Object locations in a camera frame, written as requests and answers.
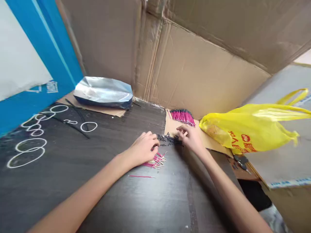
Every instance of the right hand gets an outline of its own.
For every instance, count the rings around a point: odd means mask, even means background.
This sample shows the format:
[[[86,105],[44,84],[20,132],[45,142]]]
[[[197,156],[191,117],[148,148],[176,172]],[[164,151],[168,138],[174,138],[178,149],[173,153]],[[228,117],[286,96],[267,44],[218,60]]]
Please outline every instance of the right hand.
[[[159,146],[160,142],[156,134],[152,134],[150,131],[147,133],[143,132],[133,145],[122,154],[125,154],[124,157],[129,159],[129,164],[131,164],[132,167],[136,167],[144,162],[152,160],[158,152]]]
[[[178,136],[180,140],[182,140],[184,145],[194,153],[199,154],[202,151],[206,151],[202,140],[194,127],[181,125],[176,129],[178,130]]]

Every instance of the yellow plastic bag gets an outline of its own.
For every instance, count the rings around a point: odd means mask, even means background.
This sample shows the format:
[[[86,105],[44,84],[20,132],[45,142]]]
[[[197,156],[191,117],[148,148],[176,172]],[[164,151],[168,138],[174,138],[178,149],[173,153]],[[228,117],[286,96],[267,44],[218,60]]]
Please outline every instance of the yellow plastic bag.
[[[302,93],[284,105],[295,94]],[[200,128],[234,154],[276,149],[299,134],[287,131],[278,121],[311,118],[311,111],[292,107],[307,96],[308,89],[299,89],[280,99],[277,104],[247,104],[227,113],[210,113],[200,121]]]

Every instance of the black cable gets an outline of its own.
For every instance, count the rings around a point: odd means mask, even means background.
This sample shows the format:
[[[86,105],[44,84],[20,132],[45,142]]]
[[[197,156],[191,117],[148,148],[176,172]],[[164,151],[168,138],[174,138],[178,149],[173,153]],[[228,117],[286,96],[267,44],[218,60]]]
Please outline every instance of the black cable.
[[[138,103],[136,103],[136,102],[134,102],[134,101],[132,101],[132,103],[133,103],[133,104],[136,104],[137,106],[142,107],[141,105],[139,105]]]
[[[57,117],[55,117],[55,116],[53,116],[52,118],[54,118],[55,120],[58,120],[58,121],[61,122],[61,123],[64,123],[65,125],[70,126],[71,128],[74,128],[75,130],[77,130],[77,131],[79,131],[80,133],[82,133],[85,137],[87,137],[88,139],[90,139],[90,137],[89,137],[88,135],[86,135],[83,131],[81,131],[79,128],[77,128],[77,127],[74,126],[73,124],[70,124],[70,123],[68,123],[68,122],[66,122],[66,121],[63,121],[63,120],[61,120],[61,119],[59,119],[59,118],[57,118]]]
[[[75,111],[77,112],[77,114],[80,116],[80,118],[81,118],[81,120],[83,121],[83,123],[85,123],[86,121],[85,121],[83,115],[80,113],[80,111],[78,111],[78,109],[76,108],[76,106],[74,106],[74,104],[71,103],[68,99],[65,98],[65,100],[74,108],[74,110],[75,110]],[[89,131],[89,130],[88,130],[87,124],[84,124],[83,126],[85,126],[86,131]]]

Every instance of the brown cardboard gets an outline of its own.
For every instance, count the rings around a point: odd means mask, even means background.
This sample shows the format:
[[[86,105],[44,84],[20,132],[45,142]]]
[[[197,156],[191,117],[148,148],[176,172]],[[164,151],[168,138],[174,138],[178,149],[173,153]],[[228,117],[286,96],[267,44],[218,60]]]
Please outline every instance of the brown cardboard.
[[[171,137],[174,137],[175,135],[177,135],[177,130],[176,128],[184,125],[183,123],[180,123],[179,121],[175,121],[172,119],[170,113],[168,112],[169,109],[166,109],[166,118],[165,118],[165,129],[164,129],[164,133],[167,134],[169,133]],[[231,150],[223,147],[222,145],[220,145],[217,141],[215,141],[213,138],[211,138],[210,136],[208,136],[206,133],[204,133],[201,128],[199,127],[199,121],[194,120],[196,127],[195,129],[197,130],[198,134],[201,137],[201,140],[203,142],[203,145],[205,148],[211,149],[211,150],[215,150],[218,151],[220,153],[226,154],[229,157],[233,158]]]
[[[74,106],[78,108],[83,108],[95,112],[105,113],[112,116],[122,117],[124,113],[126,112],[125,109],[119,109],[119,108],[108,108],[108,107],[99,107],[99,106],[90,106],[90,105],[83,105],[80,104],[76,98],[73,96],[73,92],[70,92],[69,94],[65,95],[63,98],[57,100],[57,102],[61,104],[69,105],[69,103],[65,100],[68,99]]]
[[[199,119],[238,107],[270,75],[221,47],[150,14],[135,96],[186,108]]]
[[[134,87],[141,0],[58,1],[84,75]]]
[[[311,232],[311,186],[273,190],[261,186],[292,232]]]
[[[165,16],[270,74],[311,48],[311,2],[170,0]]]
[[[166,7],[167,0],[148,0],[147,11],[157,17],[162,17],[164,8]]]

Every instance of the left hand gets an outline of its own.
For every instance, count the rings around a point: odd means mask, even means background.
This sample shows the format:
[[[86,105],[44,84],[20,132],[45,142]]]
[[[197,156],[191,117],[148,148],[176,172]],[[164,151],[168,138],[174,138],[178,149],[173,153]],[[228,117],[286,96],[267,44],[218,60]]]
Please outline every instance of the left hand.
[[[158,146],[160,146],[160,142],[156,134],[152,134],[151,131],[143,132],[124,153],[129,158],[131,165],[136,167],[152,160],[158,152]]]

